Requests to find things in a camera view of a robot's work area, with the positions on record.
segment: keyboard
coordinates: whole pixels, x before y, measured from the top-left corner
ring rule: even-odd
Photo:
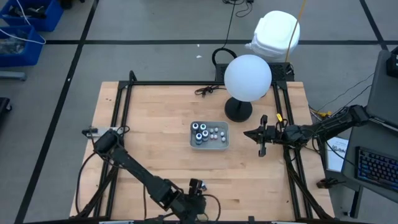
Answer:
[[[356,178],[398,192],[398,158],[357,147]]]

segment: blue plastic crate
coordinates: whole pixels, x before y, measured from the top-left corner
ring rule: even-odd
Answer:
[[[43,42],[43,39],[35,31],[32,26],[15,26],[15,27],[0,27],[4,32],[8,34],[16,34],[18,30],[21,30],[28,34],[28,40],[35,40]],[[9,38],[6,34],[0,32],[0,39]],[[35,65],[39,60],[40,53],[43,45],[26,42],[25,48],[20,54],[0,54],[0,67],[14,67],[14,66],[26,66]]]
[[[28,17],[28,21],[37,31],[54,31],[60,20],[63,9],[57,0],[19,0],[22,7],[29,4],[39,4],[47,6],[45,11],[46,19]],[[19,7],[16,0],[8,0],[6,5],[0,11],[0,19],[4,19],[10,26],[28,25],[23,17],[7,16],[11,6]]]

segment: floor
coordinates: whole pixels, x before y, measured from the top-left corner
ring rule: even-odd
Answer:
[[[5,69],[26,72],[28,79],[0,81],[0,96],[9,97],[14,107],[0,130],[1,223],[14,223],[18,211],[18,221],[67,218],[86,145],[80,131],[91,123],[101,82],[126,80],[130,70],[139,80],[213,80],[211,53],[224,42],[232,10],[221,0],[74,4],[54,32],[42,33],[48,44],[36,66]],[[238,55],[250,54],[243,43],[252,38],[260,17],[273,10],[296,16],[300,5],[256,0],[252,13],[233,18],[229,39],[234,41],[227,46]],[[313,108],[364,80],[374,71],[378,52],[398,45],[397,8],[396,0],[307,1],[301,41],[290,61]],[[231,60],[221,54],[217,59]],[[370,83],[371,78],[324,110],[337,110]],[[365,105],[368,94],[351,104]],[[37,185],[28,187],[37,159],[46,153]],[[27,188],[29,206],[30,197],[22,203]],[[330,193],[336,216],[351,220],[343,212],[353,192],[337,187]],[[397,204],[366,190],[356,221],[391,223],[397,210]]]

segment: lamp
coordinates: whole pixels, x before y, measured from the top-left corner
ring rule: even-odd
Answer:
[[[225,87],[232,96],[225,103],[226,116],[235,122],[247,120],[253,111],[250,102],[267,93],[271,80],[271,70],[262,58],[242,55],[234,59],[224,76]]]

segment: wooden tabletop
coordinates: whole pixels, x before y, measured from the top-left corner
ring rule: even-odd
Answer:
[[[93,126],[109,127],[117,86],[117,82],[102,84]],[[311,124],[303,83],[291,82],[288,87],[295,124]],[[272,89],[252,103],[253,112],[247,121],[235,123],[224,114],[224,104],[230,98],[227,91],[216,90],[202,98],[193,94],[198,88],[201,86],[134,86],[127,119],[131,130],[125,137],[129,154],[154,175],[170,179],[185,191],[191,178],[203,179],[208,188],[206,193],[215,195],[221,202],[220,220],[247,221],[248,216],[254,216],[258,221],[294,220],[282,146],[267,144],[267,155],[258,157],[259,145],[243,134],[243,131],[256,129],[263,114],[268,115],[270,125],[276,124]],[[283,97],[281,103],[286,114]],[[189,133],[190,123],[194,120],[226,121],[229,124],[229,149],[224,152],[193,151]],[[92,152],[93,147],[88,141],[85,159]],[[302,149],[301,155],[309,191],[325,211],[334,216],[328,190],[316,186],[316,182],[325,177],[320,156],[308,149]],[[103,161],[95,156],[82,173],[81,209],[97,189],[102,164]],[[300,212],[305,217],[302,194],[298,188],[297,192]],[[108,191],[104,194],[102,215],[107,198]],[[165,213],[148,195],[147,210],[148,218]],[[206,213],[210,220],[217,216],[218,207],[212,198],[207,199]],[[75,214],[72,206],[71,215]],[[143,217],[142,184],[121,170],[112,219],[142,220]]]

